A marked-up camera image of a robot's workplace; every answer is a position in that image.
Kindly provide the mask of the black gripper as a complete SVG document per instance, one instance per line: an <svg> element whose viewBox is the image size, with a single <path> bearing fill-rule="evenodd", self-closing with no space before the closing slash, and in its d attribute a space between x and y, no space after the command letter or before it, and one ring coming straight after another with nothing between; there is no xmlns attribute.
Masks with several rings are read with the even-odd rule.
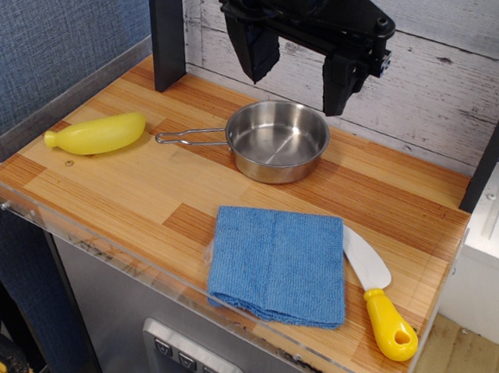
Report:
<svg viewBox="0 0 499 373"><path fill-rule="evenodd" d="M326 56L322 68L326 116L342 115L367 74L379 78L390 64L386 42L396 24L372 0L219 2L236 57L254 84L278 63L280 37Z"/></svg>

